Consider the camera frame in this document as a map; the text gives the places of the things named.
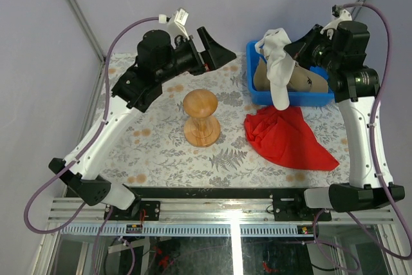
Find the white baseball cap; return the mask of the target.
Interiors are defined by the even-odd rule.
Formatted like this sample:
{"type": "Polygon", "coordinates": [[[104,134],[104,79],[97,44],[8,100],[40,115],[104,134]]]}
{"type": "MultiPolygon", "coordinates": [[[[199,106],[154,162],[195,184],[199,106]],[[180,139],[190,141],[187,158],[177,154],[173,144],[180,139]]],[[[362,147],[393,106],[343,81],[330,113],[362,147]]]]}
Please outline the white baseball cap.
{"type": "Polygon", "coordinates": [[[263,38],[255,44],[255,51],[267,63],[268,78],[270,79],[270,94],[274,107],[280,111],[289,107],[287,85],[295,67],[295,61],[285,51],[290,44],[283,28],[268,30],[263,38]]]}

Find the tan baseball cap with logo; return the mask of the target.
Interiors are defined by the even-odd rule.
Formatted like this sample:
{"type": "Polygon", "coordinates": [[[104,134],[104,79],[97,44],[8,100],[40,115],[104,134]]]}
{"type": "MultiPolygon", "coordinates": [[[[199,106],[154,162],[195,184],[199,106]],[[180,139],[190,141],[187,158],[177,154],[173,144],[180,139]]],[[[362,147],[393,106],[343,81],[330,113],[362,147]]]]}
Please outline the tan baseball cap with logo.
{"type": "Polygon", "coordinates": [[[291,92],[328,93],[328,83],[320,75],[295,65],[287,90],[291,92]]]}

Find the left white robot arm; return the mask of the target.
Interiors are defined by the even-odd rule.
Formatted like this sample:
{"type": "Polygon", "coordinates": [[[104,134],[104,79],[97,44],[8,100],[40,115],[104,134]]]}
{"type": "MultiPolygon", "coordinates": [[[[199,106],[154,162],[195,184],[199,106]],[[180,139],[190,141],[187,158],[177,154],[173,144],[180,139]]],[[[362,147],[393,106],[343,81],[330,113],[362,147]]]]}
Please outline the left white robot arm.
{"type": "Polygon", "coordinates": [[[135,63],[111,89],[101,120],[70,154],[49,163],[50,170],[89,206],[112,205],[127,220],[140,215],[138,196],[125,185],[104,179],[100,166],[129,124],[162,94],[163,83],[185,72],[201,75],[217,70],[236,58],[204,27],[197,32],[205,48],[202,52],[192,37],[171,39],[163,30],[145,33],[137,45],[135,63]]]}

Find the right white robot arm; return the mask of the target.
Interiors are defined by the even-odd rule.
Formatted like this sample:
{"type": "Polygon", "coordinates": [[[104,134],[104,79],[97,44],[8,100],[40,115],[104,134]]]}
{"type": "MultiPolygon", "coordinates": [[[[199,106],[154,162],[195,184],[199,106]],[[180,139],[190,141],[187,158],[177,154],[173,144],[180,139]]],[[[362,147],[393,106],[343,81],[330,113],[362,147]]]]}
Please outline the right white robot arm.
{"type": "Polygon", "coordinates": [[[378,73],[364,65],[370,39],[368,27],[341,21],[324,30],[315,25],[284,50],[304,68],[318,66],[328,74],[328,86],[344,120],[350,155],[349,181],[309,188],[294,203],[294,214],[307,220],[317,209],[338,213],[383,208],[404,199],[405,189],[393,182],[380,132],[378,73]]]}

